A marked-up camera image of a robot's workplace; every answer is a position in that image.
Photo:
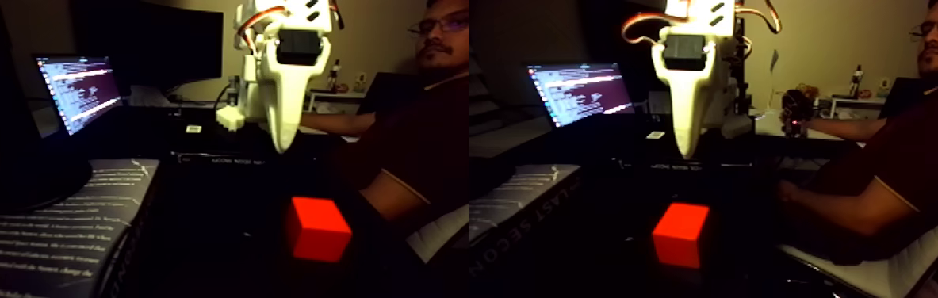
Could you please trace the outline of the person's left hand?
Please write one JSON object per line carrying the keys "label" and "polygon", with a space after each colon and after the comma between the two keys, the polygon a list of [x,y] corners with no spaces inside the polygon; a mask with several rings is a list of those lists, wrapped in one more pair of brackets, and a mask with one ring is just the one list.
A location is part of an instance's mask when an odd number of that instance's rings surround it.
{"label": "person's left hand", "polygon": [[787,202],[787,203],[796,202],[798,197],[801,195],[801,193],[802,193],[802,189],[800,189],[800,187],[797,186],[797,184],[793,182],[790,182],[787,180],[779,180],[779,182],[776,183],[775,195],[776,195],[776,198],[778,198],[782,202]]}

